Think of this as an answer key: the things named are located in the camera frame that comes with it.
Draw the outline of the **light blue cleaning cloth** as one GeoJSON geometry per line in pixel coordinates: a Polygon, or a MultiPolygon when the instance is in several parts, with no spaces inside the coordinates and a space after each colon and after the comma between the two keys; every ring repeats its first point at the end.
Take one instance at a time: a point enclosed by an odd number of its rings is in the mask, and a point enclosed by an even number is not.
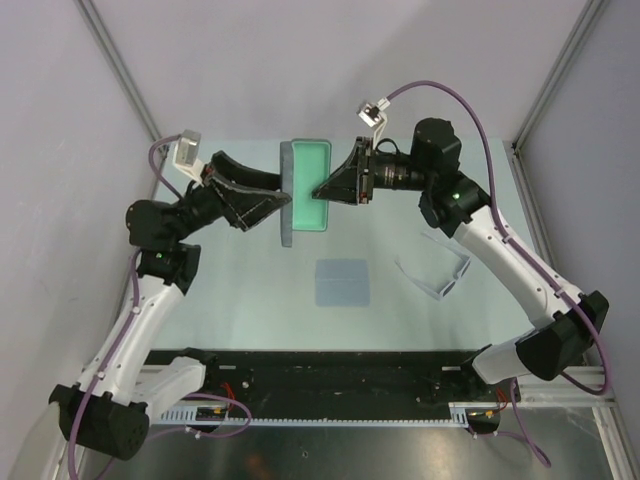
{"type": "Polygon", "coordinates": [[[315,303],[318,307],[367,307],[370,301],[369,268],[365,259],[316,262],[315,303]]]}

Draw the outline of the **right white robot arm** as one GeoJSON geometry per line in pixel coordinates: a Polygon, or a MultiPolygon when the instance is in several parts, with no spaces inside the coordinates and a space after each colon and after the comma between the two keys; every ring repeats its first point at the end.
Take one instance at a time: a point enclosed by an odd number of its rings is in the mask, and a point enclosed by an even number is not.
{"type": "Polygon", "coordinates": [[[507,288],[533,328],[519,338],[478,351],[461,376],[463,393],[484,401],[499,382],[531,374],[562,376],[594,343],[609,310],[599,291],[590,294],[557,274],[519,242],[492,201],[459,169],[461,140],[452,124],[427,118],[417,123],[408,153],[386,152],[359,137],[345,160],[312,196],[350,205],[367,204],[377,189],[418,191],[427,224],[471,252],[507,288]]]}

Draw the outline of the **grey glasses case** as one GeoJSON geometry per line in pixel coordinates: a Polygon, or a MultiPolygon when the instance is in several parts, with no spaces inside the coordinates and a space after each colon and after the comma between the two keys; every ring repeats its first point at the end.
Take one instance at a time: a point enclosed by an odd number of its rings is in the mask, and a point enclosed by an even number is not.
{"type": "Polygon", "coordinates": [[[281,191],[291,202],[280,210],[281,246],[291,248],[295,232],[324,232],[328,202],[312,192],[330,174],[332,145],[324,139],[298,138],[279,145],[281,191]]]}

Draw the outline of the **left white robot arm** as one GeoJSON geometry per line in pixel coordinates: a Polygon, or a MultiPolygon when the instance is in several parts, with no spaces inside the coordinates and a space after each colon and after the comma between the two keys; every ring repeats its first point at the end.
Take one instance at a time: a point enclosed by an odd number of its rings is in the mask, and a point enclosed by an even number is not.
{"type": "Polygon", "coordinates": [[[279,173],[246,167],[214,153],[175,202],[138,200],[127,210],[132,291],[107,340],[72,386],[58,385],[49,400],[60,408],[59,427],[71,445],[119,460],[142,447],[150,425],[182,398],[207,400],[221,387],[207,354],[188,350],[152,381],[136,380],[164,321],[188,293],[201,256],[187,238],[224,219],[248,231],[292,201],[293,165],[279,173]]]}

